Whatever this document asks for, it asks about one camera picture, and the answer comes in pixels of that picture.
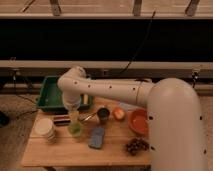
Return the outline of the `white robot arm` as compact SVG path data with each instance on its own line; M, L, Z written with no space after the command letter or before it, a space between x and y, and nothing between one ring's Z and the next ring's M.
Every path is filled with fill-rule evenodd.
M208 171L203 113L189 83L92 80L74 66L59 77L58 87L69 111L80 105L82 94L146 108L152 171Z

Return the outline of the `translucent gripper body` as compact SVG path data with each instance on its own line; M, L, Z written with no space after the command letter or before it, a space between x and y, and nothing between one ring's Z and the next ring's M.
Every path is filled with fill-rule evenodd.
M72 122L78 121L81 98L79 95L62 94L62 101Z

